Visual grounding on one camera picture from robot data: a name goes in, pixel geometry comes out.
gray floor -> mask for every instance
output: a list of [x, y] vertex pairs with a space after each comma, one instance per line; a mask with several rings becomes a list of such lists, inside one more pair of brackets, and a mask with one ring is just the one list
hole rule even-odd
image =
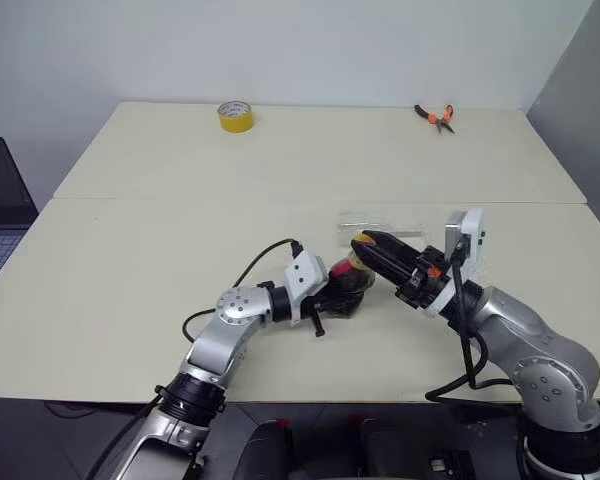
[[[77, 412], [63, 410], [67, 415]], [[380, 418], [414, 431], [416, 442], [456, 443], [471, 450], [478, 478], [517, 479], [513, 445], [515, 432], [510, 419], [499, 419], [458, 426], [446, 408], [438, 405], [340, 405], [340, 404], [232, 404], [213, 423], [203, 453], [209, 463], [206, 479], [229, 479], [242, 447], [256, 425], [276, 418], [290, 421], [294, 441], [305, 452], [306, 471], [293, 478], [324, 478], [340, 468], [337, 455], [331, 463], [315, 457], [336, 446], [337, 436], [330, 432], [351, 423], [352, 419]], [[86, 473], [128, 415], [98, 412], [79, 420], [52, 416], [42, 402], [0, 399], [0, 480], [78, 480]], [[313, 450], [314, 457], [307, 452]], [[108, 478], [119, 450], [106, 464], [99, 478]]]

orange part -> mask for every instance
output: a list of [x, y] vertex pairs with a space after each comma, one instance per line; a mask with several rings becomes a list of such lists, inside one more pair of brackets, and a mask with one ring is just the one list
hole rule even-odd
[[447, 105], [447, 108], [445, 108], [444, 110], [444, 117], [442, 117], [444, 119], [445, 122], [448, 122], [449, 120], [451, 120], [451, 117], [453, 116], [453, 107], [451, 105]]
[[429, 268], [429, 276], [433, 278], [440, 278], [442, 271], [438, 267]]

laptop screen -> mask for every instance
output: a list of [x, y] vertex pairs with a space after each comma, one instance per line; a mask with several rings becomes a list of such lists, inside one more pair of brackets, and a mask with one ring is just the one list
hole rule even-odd
[[0, 226], [30, 225], [37, 216], [7, 144], [0, 138]]

black cable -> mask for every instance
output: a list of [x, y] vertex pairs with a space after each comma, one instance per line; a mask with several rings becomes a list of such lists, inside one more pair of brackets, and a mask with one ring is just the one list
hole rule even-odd
[[187, 317], [187, 319], [182, 323], [182, 334], [185, 336], [185, 338], [187, 340], [189, 340], [191, 343], [193, 343], [193, 341], [195, 340], [195, 338], [193, 338], [191, 335], [189, 335], [189, 332], [187, 331], [187, 327], [189, 326], [189, 323], [191, 323], [191, 320], [193, 320], [194, 318], [199, 317], [201, 315], [207, 315], [207, 314], [213, 313], [215, 311], [216, 311], [215, 308], [208, 308], [207, 310], [200, 310], [199, 312], [196, 312], [193, 315], [189, 315]]
[[245, 271], [242, 272], [242, 275], [240, 275], [238, 277], [238, 280], [235, 281], [235, 283], [233, 284], [232, 288], [235, 288], [235, 287], [239, 286], [242, 283], [242, 280], [245, 279], [245, 277], [249, 274], [249, 272], [251, 271], [251, 269], [256, 265], [256, 263], [258, 263], [260, 261], [260, 259], [262, 257], [264, 257], [267, 253], [269, 253], [274, 248], [278, 248], [279, 246], [284, 245], [285, 243], [296, 243], [298, 245], [300, 244], [300, 242], [298, 242], [297, 240], [295, 240], [293, 238], [285, 238], [284, 240], [280, 240], [279, 242], [272, 243], [267, 248], [265, 248], [263, 251], [261, 251], [258, 254], [258, 256], [251, 261], [251, 263], [247, 266], [247, 268], [245, 269]]
[[[478, 359], [478, 363], [475, 365], [474, 370], [473, 370], [474, 373], [477, 375], [478, 373], [480, 373], [482, 371], [482, 369], [484, 369], [484, 367], [487, 364], [487, 361], [489, 359], [489, 349], [487, 347], [487, 343], [484, 341], [484, 338], [482, 338], [482, 335], [480, 335], [478, 332], [476, 332], [474, 334], [474, 338], [476, 339], [476, 341], [478, 342], [478, 345], [480, 346], [480, 358]], [[460, 377], [447, 383], [446, 385], [443, 385], [442, 387], [438, 387], [435, 390], [431, 390], [431, 391], [425, 393], [424, 398], [426, 398], [430, 402], [444, 403], [444, 404], [448, 404], [448, 405], [456, 405], [456, 406], [464, 406], [464, 407], [496, 408], [499, 410], [504, 410], [510, 415], [515, 415], [517, 413], [517, 408], [512, 405], [504, 405], [504, 404], [498, 404], [498, 403], [493, 403], [493, 402], [484, 402], [484, 401], [480, 401], [480, 400], [465, 400], [462, 398], [442, 397], [442, 395], [446, 395], [447, 393], [450, 393], [450, 392], [460, 388], [464, 384], [468, 383], [468, 381], [469, 381], [469, 376], [468, 376], [468, 374], [465, 373], [464, 375], [461, 375]]]
[[63, 407], [65, 407], [66, 409], [73, 410], [74, 412], [75, 411], [80, 411], [80, 410], [88, 410], [87, 412], [80, 413], [80, 414], [77, 414], [77, 415], [64, 415], [64, 414], [62, 414], [60, 412], [55, 411], [53, 408], [51, 408], [51, 404], [49, 402], [43, 401], [42, 404], [44, 405], [44, 408], [46, 408], [51, 415], [53, 415], [54, 417], [57, 417], [57, 418], [61, 418], [63, 420], [77, 420], [79, 418], [88, 417], [89, 415], [93, 415], [94, 413], [96, 413], [95, 410], [88, 410], [88, 409], [85, 409], [85, 408], [76, 407], [74, 405], [63, 405], [63, 404], [60, 404]]
[[464, 293], [462, 289], [462, 273], [460, 265], [454, 262], [451, 266], [453, 272], [453, 283], [456, 288], [456, 297], [458, 298], [458, 309], [460, 310], [460, 321], [458, 322], [458, 333], [460, 334], [460, 345], [462, 346], [462, 358], [464, 360], [464, 368], [467, 372], [467, 381], [469, 387], [475, 390], [476, 388], [476, 372], [473, 368], [473, 359], [471, 358], [471, 343], [469, 342], [469, 334], [467, 333], [467, 312], [464, 304]]
[[156, 395], [153, 400], [147, 403], [142, 409], [136, 413], [131, 420], [129, 420], [124, 427], [120, 429], [118, 433], [116, 433], [115, 437], [111, 439], [111, 441], [104, 448], [98, 459], [93, 463], [89, 473], [87, 474], [85, 480], [94, 480], [96, 475], [98, 474], [98, 470], [102, 467], [102, 464], [105, 462], [107, 457], [111, 454], [111, 451], [115, 448], [120, 440], [133, 428], [133, 426], [138, 423], [141, 418], [146, 417], [151, 409], [155, 407], [162, 397], [160, 395]]
[[[284, 245], [285, 243], [291, 243], [292, 244], [291, 246], [293, 249], [296, 249], [297, 247], [300, 246], [300, 242], [298, 242], [297, 240], [295, 240], [293, 238], [285, 238], [284, 240], [280, 240], [276, 243], [272, 243], [267, 248], [265, 248], [262, 252], [260, 252], [256, 256], [256, 258], [254, 258], [251, 261], [251, 263], [249, 263], [249, 265], [247, 265], [247, 268], [244, 270], [244, 272], [242, 272], [242, 274], [238, 277], [238, 279], [233, 283], [231, 288], [238, 287], [242, 283], [242, 281], [245, 279], [245, 277], [247, 275], [249, 275], [249, 272], [253, 269], [253, 267], [256, 265], [256, 263], [258, 263], [262, 259], [262, 257], [264, 257], [267, 253], [269, 253], [274, 248], [278, 248], [279, 246]], [[191, 323], [191, 321], [196, 317], [199, 317], [201, 315], [207, 315], [207, 314], [213, 313], [215, 311], [216, 311], [215, 308], [208, 308], [206, 310], [200, 310], [199, 312], [196, 312], [193, 315], [190, 315], [189, 317], [187, 317], [187, 319], [182, 323], [182, 334], [184, 335], [184, 337], [187, 340], [189, 340], [191, 343], [193, 343], [195, 338], [193, 338], [187, 330], [189, 327], [189, 323]]]
[[[293, 238], [285, 238], [284, 240], [280, 240], [280, 241], [278, 241], [276, 243], [273, 243], [273, 244], [269, 245], [262, 252], [260, 252], [256, 256], [256, 258], [254, 258], [251, 261], [251, 263], [249, 263], [249, 265], [247, 265], [247, 268], [244, 270], [244, 272], [242, 272], [242, 275], [240, 275], [238, 277], [238, 279], [234, 282], [232, 288], [235, 288], [235, 287], [239, 286], [242, 283], [242, 281], [245, 279], [245, 277], [249, 274], [249, 272], [253, 269], [253, 267], [256, 265], [256, 263], [258, 263], [260, 261], [260, 259], [262, 257], [264, 257], [267, 253], [269, 253], [274, 248], [277, 248], [280, 245], [284, 245], [285, 243], [291, 243], [292, 244], [291, 247], [292, 247], [294, 253], [299, 248], [301, 248], [300, 247], [300, 242], [298, 242], [297, 240], [295, 240]], [[194, 318], [196, 318], [196, 317], [199, 317], [201, 315], [206, 315], [206, 314], [209, 314], [209, 313], [213, 313], [213, 312], [215, 312], [215, 308], [208, 308], [206, 310], [201, 310], [201, 311], [196, 312], [193, 315], [190, 315], [189, 317], [187, 317], [187, 319], [182, 324], [182, 334], [185, 336], [185, 338], [187, 340], [189, 340], [190, 342], [193, 343], [195, 339], [191, 335], [189, 335], [189, 332], [187, 331], [187, 327], [188, 327], [189, 323]], [[97, 475], [98, 470], [100, 470], [100, 467], [102, 466], [102, 464], [104, 463], [104, 461], [107, 459], [107, 457], [109, 456], [109, 454], [111, 453], [111, 451], [114, 449], [114, 447], [118, 444], [118, 442], [127, 434], [127, 432], [129, 430], [131, 430], [131, 428], [141, 418], [143, 418], [143, 417], [145, 417], [146, 415], [149, 414], [149, 412], [151, 411], [151, 409], [158, 404], [158, 402], [160, 401], [160, 398], [161, 398], [160, 395], [156, 395], [156, 397], [153, 400], [151, 400], [147, 405], [145, 405], [142, 408], [142, 410], [140, 410], [131, 420], [129, 420], [129, 422], [124, 427], [122, 427], [122, 429], [116, 434], [116, 436], [111, 439], [111, 441], [109, 442], [109, 444], [105, 447], [105, 449], [102, 451], [102, 453], [100, 454], [100, 456], [98, 457], [98, 459], [95, 461], [95, 463], [93, 464], [93, 466], [89, 470], [89, 473], [88, 473], [88, 475], [87, 475], [87, 477], [86, 477], [85, 480], [94, 480], [95, 479], [95, 476]]]
[[[482, 390], [483, 388], [491, 387], [493, 385], [513, 385], [511, 380], [508, 378], [493, 378], [476, 383], [476, 375], [478, 374], [478, 372], [474, 370], [473, 359], [471, 358], [471, 343], [469, 342], [469, 334], [467, 332], [467, 325], [469, 322], [467, 320], [467, 312], [464, 303], [462, 272], [460, 270], [460, 265], [454, 263], [451, 267], [451, 271], [453, 273], [453, 283], [456, 289], [456, 296], [458, 298], [458, 308], [460, 309], [458, 333], [460, 334], [460, 343], [462, 345], [462, 357], [464, 360], [465, 371], [467, 372], [467, 382], [469, 383], [469, 387], [472, 390]], [[478, 338], [477, 332], [473, 335], [473, 337], [475, 337], [476, 339]], [[480, 345], [480, 350], [481, 354], [485, 353], [487, 358], [489, 357], [489, 350], [487, 349], [487, 344], [484, 342], [484, 339], [482, 340], [482, 344]]]

gray wall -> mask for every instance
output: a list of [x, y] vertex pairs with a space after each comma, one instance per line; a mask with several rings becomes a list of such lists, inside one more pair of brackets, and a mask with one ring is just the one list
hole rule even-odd
[[528, 116], [600, 220], [600, 0], [591, 5]]

